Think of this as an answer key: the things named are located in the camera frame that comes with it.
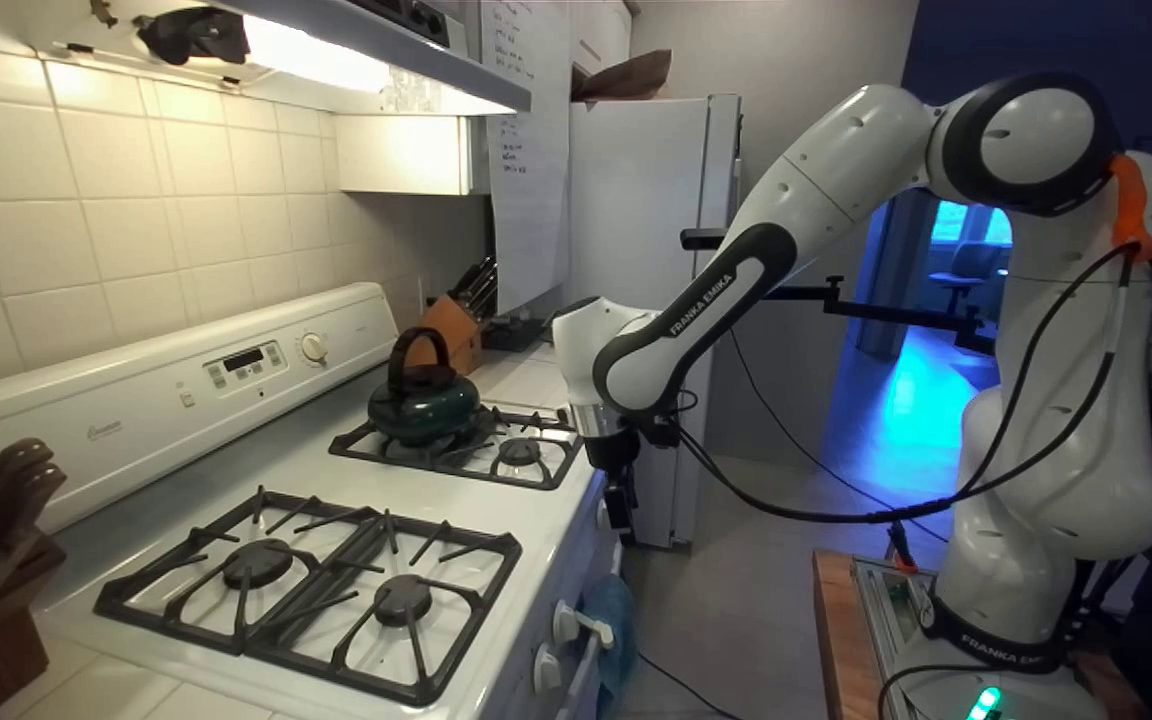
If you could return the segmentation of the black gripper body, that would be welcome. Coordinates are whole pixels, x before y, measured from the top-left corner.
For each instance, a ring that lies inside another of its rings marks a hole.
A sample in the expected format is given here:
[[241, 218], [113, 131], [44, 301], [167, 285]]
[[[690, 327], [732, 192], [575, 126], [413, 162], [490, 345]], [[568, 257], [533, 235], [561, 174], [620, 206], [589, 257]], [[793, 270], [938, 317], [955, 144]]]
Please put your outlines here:
[[589, 444], [589, 462], [602, 474], [602, 505], [615, 533], [630, 528], [636, 456], [638, 440], [630, 432], [599, 438]]

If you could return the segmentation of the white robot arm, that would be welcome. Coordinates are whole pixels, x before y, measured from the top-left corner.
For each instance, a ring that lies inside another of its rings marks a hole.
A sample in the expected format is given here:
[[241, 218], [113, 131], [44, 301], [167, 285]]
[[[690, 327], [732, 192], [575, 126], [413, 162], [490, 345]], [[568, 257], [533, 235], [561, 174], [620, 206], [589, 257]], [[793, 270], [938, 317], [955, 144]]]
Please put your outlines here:
[[853, 567], [877, 720], [1106, 720], [1071, 665], [1092, 573], [1152, 548], [1152, 155], [1097, 86], [1028, 73], [938, 109], [868, 86], [759, 178], [712, 260], [660, 307], [602, 296], [552, 319], [575, 438], [599, 468], [676, 425], [690, 363], [887, 197], [928, 187], [1013, 224], [996, 385], [960, 420], [945, 564]]

